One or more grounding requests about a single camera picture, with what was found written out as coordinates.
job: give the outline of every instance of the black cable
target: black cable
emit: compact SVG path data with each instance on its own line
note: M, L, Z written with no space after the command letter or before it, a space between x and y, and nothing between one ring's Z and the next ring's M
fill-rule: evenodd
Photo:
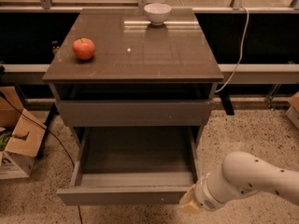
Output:
M30 122L33 122L35 125L37 125L38 127L42 128L43 130L45 130L46 132L50 133L51 135L53 135L57 141L59 142L59 144L62 146L62 148L64 149L65 153L67 154L69 160L71 160L72 162L72 165L73 165L73 168L75 168L75 163L73 162L69 152L66 150L66 148L64 147L63 145L63 142L54 134L52 133L50 130L48 130L47 128L43 127L42 125L40 125L39 123L35 122L34 120L26 117L18 108L16 108L8 99L7 97L2 93L0 92L0 97L2 97L5 101L7 101L9 103L10 106L12 106L16 111L18 111L22 116L24 116L28 121ZM79 218L80 218L80 223L82 224L83 223L83 219L82 219L82 215L81 215L81 210L80 210L80 206L78 206L78 215L79 215Z

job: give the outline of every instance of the bowl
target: bowl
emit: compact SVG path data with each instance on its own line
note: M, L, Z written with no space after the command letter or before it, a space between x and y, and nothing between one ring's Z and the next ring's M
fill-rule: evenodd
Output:
M162 25L169 17L171 7L167 4L154 3L144 6L144 10L153 25Z

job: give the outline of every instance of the apple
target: apple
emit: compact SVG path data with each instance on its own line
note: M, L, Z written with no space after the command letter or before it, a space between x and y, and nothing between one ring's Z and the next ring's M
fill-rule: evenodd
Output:
M73 42L73 51L78 59L86 61L94 55L95 45L89 38L80 38Z

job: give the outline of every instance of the speckled floor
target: speckled floor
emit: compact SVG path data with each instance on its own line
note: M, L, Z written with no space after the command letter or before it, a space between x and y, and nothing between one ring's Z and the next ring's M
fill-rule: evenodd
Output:
M78 151L60 116L50 130L57 134L73 159ZM45 156L37 160L30 178L0 181L0 223L79 223L77 207L57 197L67 188L72 165L59 143L47 135ZM213 110L198 149L202 174L213 172L234 150L259 156L279 167L299 171L299 132L285 110L238 109L234 116ZM83 223L299 223L299 206L274 195L260 193L231 201L215 212L187 215L178 205L82 206Z

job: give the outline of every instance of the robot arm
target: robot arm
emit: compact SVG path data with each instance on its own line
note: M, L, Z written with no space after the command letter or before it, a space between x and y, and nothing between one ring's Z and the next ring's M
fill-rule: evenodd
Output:
M299 172L278 168L246 152L233 152L224 158L220 170L203 176L186 193L181 207L187 211L190 207L216 211L230 200L259 191L299 205Z

